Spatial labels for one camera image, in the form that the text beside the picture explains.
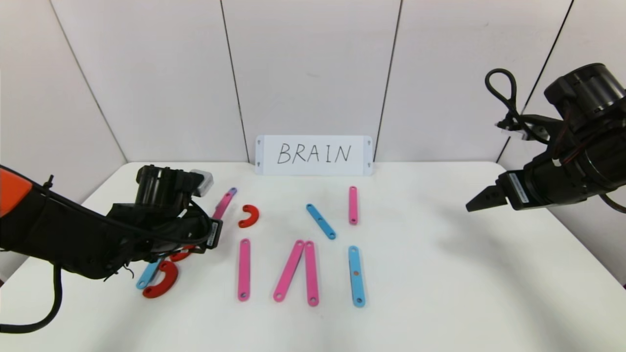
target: wall seam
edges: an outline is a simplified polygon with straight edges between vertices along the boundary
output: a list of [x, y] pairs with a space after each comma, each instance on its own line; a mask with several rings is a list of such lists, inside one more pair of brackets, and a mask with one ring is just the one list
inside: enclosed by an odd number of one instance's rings
[[85, 73], [83, 72], [83, 68], [80, 66], [80, 63], [78, 62], [78, 58], [76, 58], [76, 54], [74, 53], [72, 44], [70, 44], [69, 42], [68, 36], [65, 33], [65, 29], [63, 28], [63, 25], [61, 24], [61, 20], [59, 19], [59, 15], [56, 13], [56, 9], [54, 8], [54, 4], [52, 3], [52, 0], [48, 0], [48, 2], [50, 3], [50, 6], [52, 7], [52, 12], [54, 13], [56, 22], [59, 24], [59, 27], [61, 28], [63, 37], [65, 38], [65, 41], [68, 44], [69, 51], [72, 53], [72, 56], [74, 57], [74, 61], [76, 62], [76, 65], [78, 66], [78, 70], [80, 71], [80, 74], [83, 76], [83, 80], [85, 81], [85, 84], [87, 84], [89, 93], [91, 94], [93, 101], [96, 103], [96, 106], [98, 107], [98, 111], [100, 111], [100, 116], [102, 116], [102, 119], [105, 121], [105, 125], [109, 129], [109, 132], [111, 133], [111, 136], [113, 137], [113, 140], [115, 141], [115, 144], [118, 146], [118, 149], [120, 150], [121, 156], [124, 158], [125, 163], [128, 163], [128, 158], [126, 157], [124, 150], [121, 148], [120, 142], [115, 137], [115, 133], [113, 133], [113, 130], [111, 129], [111, 125], [109, 125], [109, 121], [106, 119], [105, 113], [102, 112], [100, 103], [98, 103], [98, 99], [96, 99], [96, 95], [93, 93], [93, 90], [91, 89], [91, 85], [89, 84], [89, 81], [87, 80], [87, 77], [85, 76]]
[[391, 77], [391, 66], [393, 65], [393, 54], [396, 51], [396, 40], [398, 38], [398, 28], [400, 27], [400, 15], [402, 15], [403, 2], [404, 0], [400, 0], [400, 7], [398, 8], [398, 20], [396, 21], [396, 32], [394, 33], [393, 45], [391, 46], [389, 70], [387, 71], [387, 83], [385, 84], [385, 94], [382, 96], [381, 119], [379, 120], [379, 123], [378, 123], [378, 133], [376, 134], [376, 145], [374, 146], [374, 158], [372, 161], [376, 161], [376, 154], [378, 152], [378, 142], [381, 140], [382, 116], [385, 113], [385, 102], [387, 102], [387, 91], [389, 90], [389, 78]]

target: black cable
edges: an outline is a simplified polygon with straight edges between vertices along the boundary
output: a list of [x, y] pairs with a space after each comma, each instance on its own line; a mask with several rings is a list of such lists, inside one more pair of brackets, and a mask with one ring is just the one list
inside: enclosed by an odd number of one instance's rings
[[611, 208], [613, 208], [614, 210], [619, 211], [620, 213], [625, 213], [626, 214], [626, 207], [624, 207], [623, 205], [620, 205], [618, 203], [616, 203], [614, 200], [612, 200], [611, 198], [609, 198], [606, 194], [600, 194], [600, 198], [602, 200], [604, 200], [604, 202]]
[[[509, 83], [511, 84], [511, 98], [509, 99], [505, 98], [502, 94], [500, 94], [499, 91], [497, 91], [491, 85], [491, 82], [490, 82], [491, 76], [493, 76], [496, 73], [501, 73], [509, 79]], [[532, 136], [536, 141], [543, 143], [543, 144], [548, 144], [547, 140], [537, 135], [533, 130], [530, 129], [530, 127], [528, 127], [527, 125], [528, 122], [526, 121], [526, 119], [523, 117], [523, 115], [520, 115], [520, 113], [517, 112], [517, 105], [516, 105], [517, 82], [515, 81], [515, 77], [510, 71], [505, 70], [503, 68], [495, 68], [489, 71], [487, 75], [485, 76], [485, 86], [487, 87], [487, 90], [493, 96], [495, 96], [498, 100], [500, 100], [509, 110], [509, 112], [506, 114], [505, 120], [514, 118], [515, 120], [517, 120], [517, 122], [522, 127], [522, 129], [524, 129], [524, 131], [530, 136]]]
[[63, 299], [63, 288], [61, 287], [61, 265], [55, 264], [53, 267], [53, 282], [54, 282], [54, 303], [52, 304], [52, 309], [50, 309], [50, 313], [43, 318], [41, 321], [28, 324], [28, 325], [11, 325], [11, 324], [0, 324], [0, 333], [7, 334], [26, 334], [32, 333], [33, 331], [37, 331], [44, 326], [48, 325], [52, 319], [56, 316], [56, 313], [59, 312], [59, 308], [61, 308], [61, 300]]

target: white sign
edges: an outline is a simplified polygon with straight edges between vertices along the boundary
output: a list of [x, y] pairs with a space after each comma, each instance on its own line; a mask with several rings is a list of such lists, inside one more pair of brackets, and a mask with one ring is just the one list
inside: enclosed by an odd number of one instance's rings
[[255, 150], [259, 175], [369, 176], [374, 170], [368, 136], [265, 135]]

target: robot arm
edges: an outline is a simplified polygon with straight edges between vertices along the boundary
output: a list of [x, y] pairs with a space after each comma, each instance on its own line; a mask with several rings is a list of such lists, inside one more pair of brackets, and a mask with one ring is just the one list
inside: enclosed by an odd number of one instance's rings
[[61, 269], [90, 279], [109, 277], [131, 261], [159, 257], [195, 245], [191, 252], [217, 247], [222, 221], [211, 219], [193, 200], [212, 185], [210, 173], [142, 167], [134, 204], [113, 204], [106, 216], [0, 167], [0, 248], [49, 261], [54, 266], [51, 316], [27, 325], [0, 324], [0, 332], [27, 333], [45, 326], [61, 304]]
[[[506, 99], [490, 84], [503, 73], [511, 82]], [[515, 107], [515, 78], [495, 69], [485, 78], [487, 89], [509, 112], [498, 127], [519, 131], [525, 140], [547, 144], [546, 151], [523, 170], [507, 171], [466, 208], [472, 212], [499, 205], [507, 199], [515, 210], [582, 202], [600, 195], [611, 208], [626, 212], [606, 193], [626, 184], [626, 91], [603, 64], [583, 66], [559, 77], [544, 92], [563, 120], [520, 115]]]

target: red curved piece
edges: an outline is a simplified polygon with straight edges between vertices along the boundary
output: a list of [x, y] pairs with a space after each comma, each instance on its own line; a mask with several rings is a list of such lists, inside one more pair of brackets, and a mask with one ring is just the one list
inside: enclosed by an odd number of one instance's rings
[[176, 264], [170, 261], [163, 261], [159, 264], [158, 269], [165, 273], [165, 277], [158, 284], [144, 288], [143, 297], [157, 298], [174, 286], [174, 282], [176, 282], [176, 278], [178, 278], [178, 268]]
[[254, 205], [244, 205], [244, 212], [250, 213], [250, 217], [239, 222], [239, 227], [241, 227], [242, 229], [244, 227], [250, 227], [254, 225], [259, 219], [259, 210]]
[[[195, 246], [193, 244], [190, 244], [189, 246], [183, 247], [183, 249], [186, 249], [186, 250], [193, 249], [193, 248], [195, 248]], [[187, 258], [190, 254], [191, 254], [191, 252], [175, 253], [175, 254], [170, 255], [170, 260], [173, 261], [173, 262], [180, 262], [184, 258]]]

